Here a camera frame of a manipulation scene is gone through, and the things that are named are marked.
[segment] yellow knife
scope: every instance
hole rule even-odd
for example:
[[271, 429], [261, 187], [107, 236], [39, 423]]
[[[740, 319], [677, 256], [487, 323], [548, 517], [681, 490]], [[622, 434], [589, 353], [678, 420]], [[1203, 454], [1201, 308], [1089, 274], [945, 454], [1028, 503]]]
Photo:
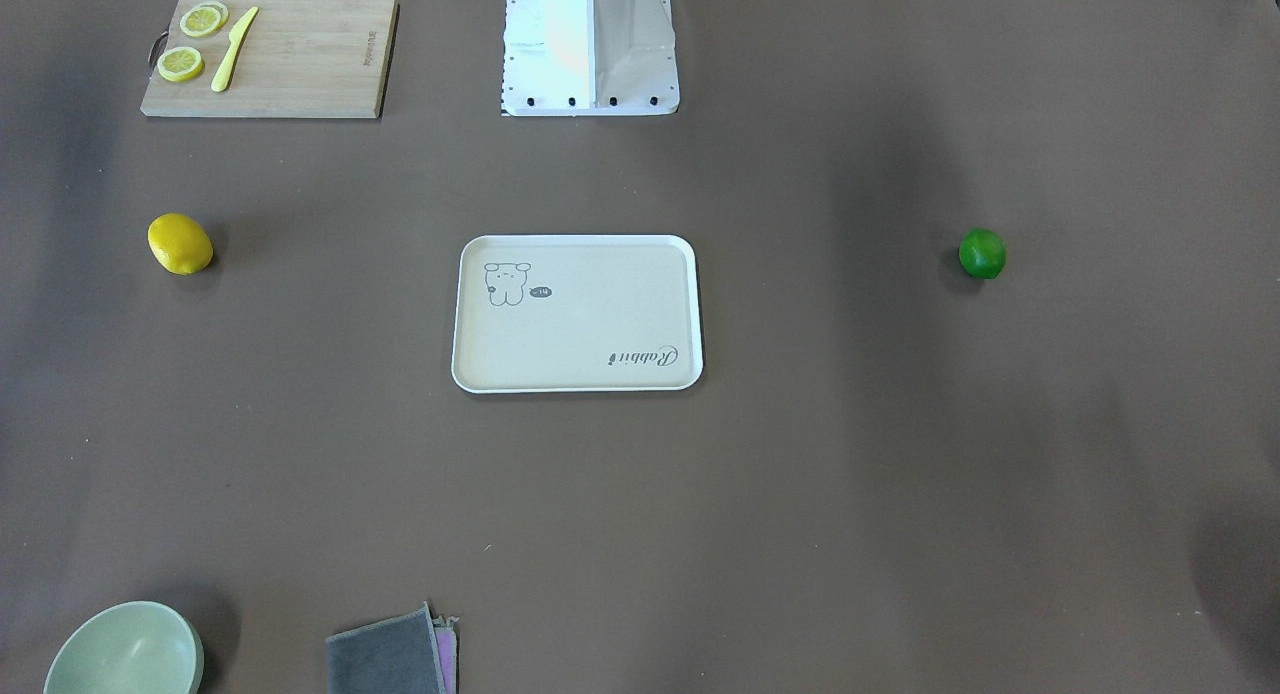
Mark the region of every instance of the yellow knife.
[[239, 55], [239, 46], [244, 42], [244, 32], [247, 32], [248, 26], [253, 23], [253, 15], [257, 15], [256, 6], [244, 12], [244, 15], [237, 20], [236, 26], [232, 27], [232, 32], [227, 36], [232, 41], [232, 46], [227, 50], [227, 56], [223, 58], [221, 64], [218, 65], [218, 70], [214, 73], [214, 83], [209, 87], [212, 91], [227, 91], [227, 85], [232, 79], [232, 70], [236, 69], [236, 58]]

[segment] bowl rim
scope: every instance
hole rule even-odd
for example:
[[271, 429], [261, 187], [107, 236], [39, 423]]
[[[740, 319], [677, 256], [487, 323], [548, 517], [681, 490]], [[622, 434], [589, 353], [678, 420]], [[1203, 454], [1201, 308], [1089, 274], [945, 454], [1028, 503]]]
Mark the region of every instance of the bowl rim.
[[192, 657], [191, 671], [187, 674], [187, 676], [189, 676], [192, 680], [191, 684], [188, 685], [188, 691], [195, 691], [200, 686], [200, 679], [204, 670], [205, 652], [204, 652], [204, 644], [200, 640], [200, 635], [196, 634], [196, 626], [192, 626], [192, 624], [187, 621], [187, 617], [182, 616], [180, 613], [178, 613], [177, 609], [174, 609], [168, 604], [161, 604], [160, 602], [151, 602], [147, 599], [137, 599], [133, 602], [120, 602], [119, 604], [110, 606], [97, 612], [96, 615], [87, 617], [87, 620], [84, 620], [82, 625], [76, 627], [76, 631], [73, 631], [73, 634], [70, 634], [68, 639], [63, 642], [63, 645], [58, 648], [58, 654], [54, 656], [54, 661], [49, 666], [49, 672], [45, 674], [45, 685], [44, 688], [41, 688], [41, 691], [44, 694], [49, 694], [49, 682], [50, 680], [52, 680], [54, 672], [58, 670], [58, 663], [63, 659], [63, 654], [67, 653], [67, 648], [70, 647], [72, 642], [76, 640], [77, 636], [82, 634], [82, 631], [88, 629], [88, 626], [92, 625], [95, 621], [97, 621], [100, 617], [104, 617], [116, 609], [123, 609], [123, 608], [159, 609], [165, 615], [182, 622], [183, 631], [187, 633], [184, 643], [191, 647], [192, 653], [195, 654]]

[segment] white tray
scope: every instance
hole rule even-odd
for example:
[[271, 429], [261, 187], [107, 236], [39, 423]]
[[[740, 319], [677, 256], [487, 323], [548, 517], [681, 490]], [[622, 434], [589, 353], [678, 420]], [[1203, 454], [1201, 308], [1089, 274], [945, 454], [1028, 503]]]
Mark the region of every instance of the white tray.
[[462, 248], [453, 380], [467, 392], [671, 391], [701, 373], [685, 239], [499, 236]]

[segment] bowl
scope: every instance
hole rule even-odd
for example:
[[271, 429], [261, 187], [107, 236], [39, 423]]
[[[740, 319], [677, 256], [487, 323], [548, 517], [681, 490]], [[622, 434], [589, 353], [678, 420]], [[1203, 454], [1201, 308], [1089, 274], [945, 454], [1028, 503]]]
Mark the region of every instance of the bowl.
[[195, 694], [200, 635], [156, 602], [116, 604], [81, 625], [54, 657], [45, 694]]

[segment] wooden cutting board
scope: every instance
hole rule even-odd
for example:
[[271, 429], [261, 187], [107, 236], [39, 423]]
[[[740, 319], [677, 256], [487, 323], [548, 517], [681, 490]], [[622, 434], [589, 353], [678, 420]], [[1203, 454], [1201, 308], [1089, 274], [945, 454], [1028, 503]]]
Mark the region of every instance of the wooden cutting board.
[[[201, 1], [178, 0], [165, 49], [196, 47], [205, 70], [168, 82], [152, 70], [142, 97], [147, 117], [316, 117], [374, 119], [383, 108], [396, 35], [396, 0], [212, 0], [229, 19], [215, 35], [192, 38], [178, 26]], [[230, 46], [232, 26], [259, 6], [225, 92], [209, 88]]]

